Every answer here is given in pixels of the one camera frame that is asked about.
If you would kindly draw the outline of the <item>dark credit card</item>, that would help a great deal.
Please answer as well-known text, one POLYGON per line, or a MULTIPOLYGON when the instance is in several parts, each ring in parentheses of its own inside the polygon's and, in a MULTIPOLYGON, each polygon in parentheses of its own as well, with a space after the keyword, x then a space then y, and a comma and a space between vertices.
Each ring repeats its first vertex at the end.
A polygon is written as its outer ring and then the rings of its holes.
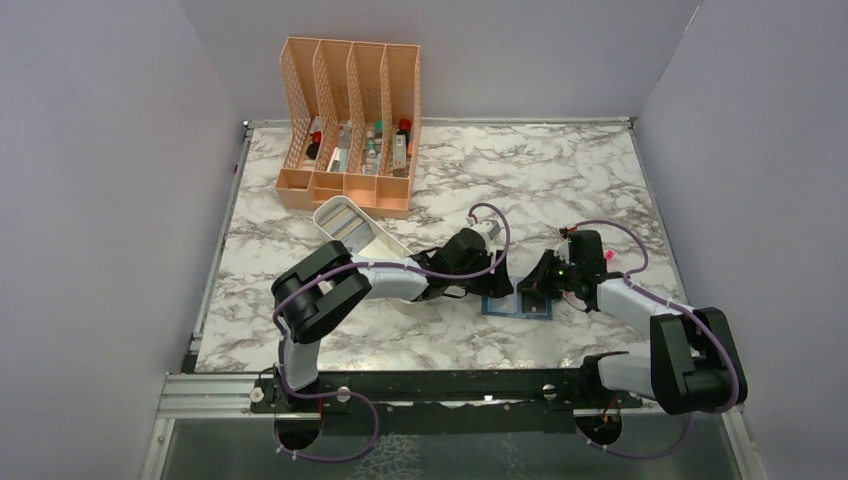
POLYGON ((544 297, 524 295, 521 299, 521 312, 528 318, 548 318, 550 316, 549 302, 544 297))

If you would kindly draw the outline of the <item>teal card holder wallet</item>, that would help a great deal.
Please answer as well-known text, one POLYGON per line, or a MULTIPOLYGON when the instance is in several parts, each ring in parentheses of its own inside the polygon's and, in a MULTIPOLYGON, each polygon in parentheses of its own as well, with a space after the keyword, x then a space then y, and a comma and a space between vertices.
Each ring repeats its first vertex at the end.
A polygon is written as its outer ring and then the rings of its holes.
POLYGON ((551 320, 553 318, 552 302, 550 299, 530 295, 525 297, 518 289, 520 277, 511 276, 510 282, 513 293, 502 298, 483 297, 481 314, 530 320, 551 320))

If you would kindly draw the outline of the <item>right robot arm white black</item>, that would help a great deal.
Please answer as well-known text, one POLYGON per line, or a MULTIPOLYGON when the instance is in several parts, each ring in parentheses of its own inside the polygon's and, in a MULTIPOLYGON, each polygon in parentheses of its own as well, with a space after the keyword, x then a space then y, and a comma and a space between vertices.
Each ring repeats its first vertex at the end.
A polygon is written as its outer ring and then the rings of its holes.
POLYGON ((654 400, 671 415, 723 412, 746 400, 740 365, 725 314, 692 308, 638 285, 628 273, 613 272, 596 230, 572 227, 562 243, 546 250, 518 291, 549 301, 573 296, 586 311, 612 316, 648 340, 638 350, 585 358, 577 380, 579 398, 600 407, 616 392, 654 400))

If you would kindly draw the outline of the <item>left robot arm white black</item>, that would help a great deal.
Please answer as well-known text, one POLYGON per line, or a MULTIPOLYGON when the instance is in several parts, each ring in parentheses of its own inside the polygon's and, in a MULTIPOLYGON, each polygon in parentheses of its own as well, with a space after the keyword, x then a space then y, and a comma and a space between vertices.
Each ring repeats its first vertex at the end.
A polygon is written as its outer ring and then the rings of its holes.
POLYGON ((276 396, 298 411, 313 401, 322 339, 366 299, 423 302, 458 288, 502 298, 513 293, 506 257, 490 249, 489 234, 463 228, 441 246, 402 259, 374 259, 332 240, 272 284, 272 322, 282 335, 276 396))

